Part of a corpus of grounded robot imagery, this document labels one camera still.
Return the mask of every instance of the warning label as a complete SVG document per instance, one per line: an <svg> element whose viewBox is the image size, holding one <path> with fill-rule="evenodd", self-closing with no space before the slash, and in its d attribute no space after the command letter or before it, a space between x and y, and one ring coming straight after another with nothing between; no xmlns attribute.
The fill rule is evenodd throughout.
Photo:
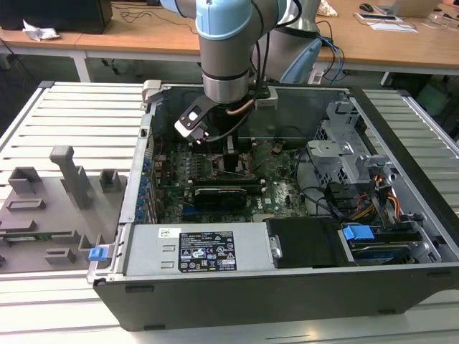
<svg viewBox="0 0 459 344"><path fill-rule="evenodd" d="M235 271L232 231L180 233L180 272Z"/></svg>

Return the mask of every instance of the mouse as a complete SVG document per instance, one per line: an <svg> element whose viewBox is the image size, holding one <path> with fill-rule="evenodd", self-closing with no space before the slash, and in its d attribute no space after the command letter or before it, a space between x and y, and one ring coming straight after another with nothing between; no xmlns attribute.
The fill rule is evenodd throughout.
<svg viewBox="0 0 459 344"><path fill-rule="evenodd" d="M362 4L362 5L360 5L360 9L362 11L369 12L369 13L372 13L374 11L373 10L373 6L370 5L370 4Z"/></svg>

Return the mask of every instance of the desk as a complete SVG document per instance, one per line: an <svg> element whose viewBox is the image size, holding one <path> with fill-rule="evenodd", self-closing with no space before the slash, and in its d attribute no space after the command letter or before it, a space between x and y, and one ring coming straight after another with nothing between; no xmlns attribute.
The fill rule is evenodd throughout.
<svg viewBox="0 0 459 344"><path fill-rule="evenodd" d="M390 3L387 0L368 2L372 6ZM417 34L378 31L360 24L354 17L354 13L361 12L362 1L330 0L330 3L339 16L318 16L317 20L330 22L335 44L346 55L344 69L459 75L459 32L429 28L422 24L424 19L421 18L408 19L417 27ZM438 12L440 15L448 13L455 18L458 14L451 6L441 4L440 7L444 10ZM319 24L319 27L322 34L329 37L326 24ZM330 60L329 49L323 48L315 67L326 67Z"/></svg>
<svg viewBox="0 0 459 344"><path fill-rule="evenodd" d="M359 24L354 18L353 14L360 11L361 0L330 2L338 11L339 17L318 16L318 20L330 22L335 43L346 55L344 69L459 75L459 32L431 29L422 24L424 19L412 19L419 30L417 34L377 31ZM377 5L385 4L387 0L370 2ZM117 2L115 6L138 4ZM453 7L440 6L455 17ZM22 32L2 31L0 35L17 54L73 58L80 80L84 82L90 81L85 64L88 57L198 62L198 36L183 25L190 25L196 32L194 21L183 19L165 9L148 7L148 10L166 20L145 15L129 24L121 18L120 13L123 10L113 8L113 20L101 35L62 33L61 39L46 42L32 41ZM328 36L328 27L324 24L320 26L323 34ZM7 53L8 50L0 46L0 53L4 52ZM315 68L324 70L330 61L329 49L323 48Z"/></svg>

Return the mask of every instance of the paper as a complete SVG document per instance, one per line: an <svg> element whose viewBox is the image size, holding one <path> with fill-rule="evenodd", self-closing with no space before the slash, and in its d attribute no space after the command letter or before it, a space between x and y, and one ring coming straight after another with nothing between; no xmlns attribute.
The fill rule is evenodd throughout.
<svg viewBox="0 0 459 344"><path fill-rule="evenodd" d="M391 23L376 23L370 25L374 30L383 31L398 31L398 32L414 32L417 33L416 29L413 29L410 25L403 24L391 24Z"/></svg>
<svg viewBox="0 0 459 344"><path fill-rule="evenodd" d="M33 39L35 41L41 41L42 39L54 39L60 37L54 29L40 29L39 27L34 27L33 25L28 24L25 20L23 20L22 22L24 23L24 28L22 29L22 32L24 32L30 39Z"/></svg>

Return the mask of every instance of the blue cable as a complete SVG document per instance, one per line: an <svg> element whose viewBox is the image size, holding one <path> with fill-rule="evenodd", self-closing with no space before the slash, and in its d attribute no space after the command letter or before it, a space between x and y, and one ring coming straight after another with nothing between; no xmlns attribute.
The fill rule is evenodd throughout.
<svg viewBox="0 0 459 344"><path fill-rule="evenodd" d="M341 71L343 70L343 67L344 67L343 64L341 63L341 56L339 54L339 49L338 49L338 47L336 45L331 43L327 38L322 37L322 36L319 36L319 37L325 43L327 43L334 50L334 52L338 55L338 72L336 73L335 77L331 81L331 84L334 85L335 81L336 81L336 78L338 77L339 73L341 73Z"/></svg>

